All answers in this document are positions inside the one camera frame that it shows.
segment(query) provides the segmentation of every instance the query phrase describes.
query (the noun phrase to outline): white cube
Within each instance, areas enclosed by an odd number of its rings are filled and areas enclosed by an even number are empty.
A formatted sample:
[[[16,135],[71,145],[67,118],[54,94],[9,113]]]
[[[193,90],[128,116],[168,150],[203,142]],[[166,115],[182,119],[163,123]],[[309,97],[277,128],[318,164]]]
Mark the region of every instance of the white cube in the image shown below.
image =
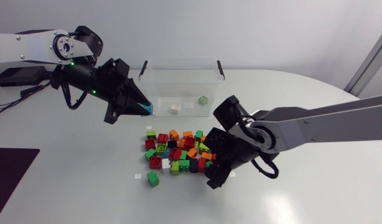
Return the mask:
[[[164,174],[170,173],[169,159],[162,159],[162,171],[164,172]]]
[[[172,108],[170,109],[172,113],[178,114],[180,112],[180,105],[173,104]]]

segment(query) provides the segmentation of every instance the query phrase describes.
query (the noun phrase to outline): plastic box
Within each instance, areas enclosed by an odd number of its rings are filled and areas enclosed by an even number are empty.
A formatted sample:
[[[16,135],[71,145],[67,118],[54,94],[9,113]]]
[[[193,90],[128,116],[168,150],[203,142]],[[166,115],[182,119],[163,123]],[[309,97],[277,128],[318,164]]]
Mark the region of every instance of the plastic box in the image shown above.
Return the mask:
[[[217,88],[225,77],[213,58],[149,58],[139,79],[156,116],[210,116]],[[208,103],[198,102],[201,96]],[[174,113],[172,105],[180,105]]]

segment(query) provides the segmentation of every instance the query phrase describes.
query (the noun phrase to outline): lego brick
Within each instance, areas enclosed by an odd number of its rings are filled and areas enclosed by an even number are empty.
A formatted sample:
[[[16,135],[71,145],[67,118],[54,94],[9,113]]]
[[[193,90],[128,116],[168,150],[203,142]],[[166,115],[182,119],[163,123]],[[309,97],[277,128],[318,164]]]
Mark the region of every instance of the lego brick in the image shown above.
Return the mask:
[[[207,169],[208,167],[210,167],[211,165],[213,165],[213,163],[211,161],[208,161],[205,163],[205,169]]]
[[[178,148],[179,149],[185,149],[185,139],[180,139],[178,143]]]
[[[201,131],[201,130],[198,130],[195,133],[195,138],[196,138],[197,141],[201,141],[202,136],[203,136],[203,131]]]
[[[151,157],[152,156],[155,156],[155,149],[150,149],[148,150],[148,152],[146,152],[144,154],[144,157],[146,158],[146,160],[149,162],[151,160]]]
[[[190,170],[190,161],[189,160],[180,160],[179,161],[179,170],[181,172],[188,172]]]
[[[180,174],[178,161],[172,161],[170,163],[170,172],[172,173],[172,175],[179,175]]]
[[[175,141],[180,140],[179,134],[174,129],[169,131],[169,137],[170,137],[171,140],[175,140]]]
[[[170,162],[168,159],[162,160],[162,171],[164,174],[168,174],[170,172]]]
[[[183,132],[183,139],[186,139],[186,138],[192,138],[192,131],[184,131]]]
[[[166,144],[158,144],[156,147],[156,154],[157,156],[163,155],[163,153],[166,151]]]
[[[156,139],[156,131],[147,131],[147,139]]]
[[[152,187],[156,187],[159,184],[159,177],[154,171],[149,172],[147,178]]]
[[[181,150],[181,156],[180,156],[180,160],[184,160],[187,158],[187,151],[185,150]]]
[[[157,156],[152,156],[149,161],[149,168],[151,169],[161,169],[162,166],[162,158]]]
[[[198,102],[199,102],[201,105],[206,105],[206,104],[209,102],[209,99],[208,99],[206,96],[201,96],[201,97],[198,99]]]
[[[156,149],[155,140],[153,139],[146,140],[146,150],[148,151],[148,149]]]
[[[190,149],[188,152],[187,152],[187,156],[189,159],[193,158],[194,156],[197,155],[197,150],[196,149]]]
[[[198,160],[198,172],[205,172],[205,163],[206,160],[204,158]]]
[[[198,172],[198,160],[190,159],[190,172],[196,173]]]
[[[203,152],[202,155],[201,155],[201,158],[204,158],[204,159],[210,161],[212,159],[212,155],[210,153]]]
[[[185,139],[185,144],[184,144],[184,146],[187,148],[187,149],[191,149],[191,148],[193,148],[193,147],[195,147],[195,138],[193,138],[193,137],[187,137],[186,139]]]
[[[173,104],[172,107],[170,108],[170,111],[172,113],[179,114],[180,113],[180,108],[181,108],[180,105]]]
[[[209,148],[204,143],[199,144],[199,153],[208,152]]]
[[[167,143],[167,139],[168,139],[168,135],[167,134],[159,134],[158,135],[158,144],[166,144]]]
[[[177,141],[168,141],[167,147],[171,149],[177,147]]]

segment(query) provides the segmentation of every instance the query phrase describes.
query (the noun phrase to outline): white table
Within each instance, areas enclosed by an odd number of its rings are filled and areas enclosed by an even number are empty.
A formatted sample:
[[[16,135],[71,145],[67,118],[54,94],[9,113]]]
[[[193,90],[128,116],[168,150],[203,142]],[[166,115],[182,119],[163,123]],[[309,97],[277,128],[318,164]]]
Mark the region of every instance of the white table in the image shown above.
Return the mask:
[[[131,71],[130,77],[138,72]],[[290,73],[225,74],[214,108],[231,95],[250,113],[356,100]],[[0,90],[0,103],[15,100],[23,88]],[[216,190],[203,174],[161,172],[160,184],[151,188],[144,158],[146,127],[158,133],[208,133],[220,127],[218,121],[213,115],[121,116],[110,125],[103,122],[105,109],[104,101],[88,96],[72,111],[61,90],[48,88],[0,114],[0,147],[40,149],[0,223],[382,223],[382,141],[305,144],[282,152],[275,159],[280,169],[276,180],[249,163]]]

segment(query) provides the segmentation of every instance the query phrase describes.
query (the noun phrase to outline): black mat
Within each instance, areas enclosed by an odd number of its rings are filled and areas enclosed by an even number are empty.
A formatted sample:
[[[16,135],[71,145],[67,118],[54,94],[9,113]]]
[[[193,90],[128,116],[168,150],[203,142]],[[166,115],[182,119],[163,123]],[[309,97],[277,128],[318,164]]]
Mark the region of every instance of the black mat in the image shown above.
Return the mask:
[[[0,148],[0,212],[39,151]]]

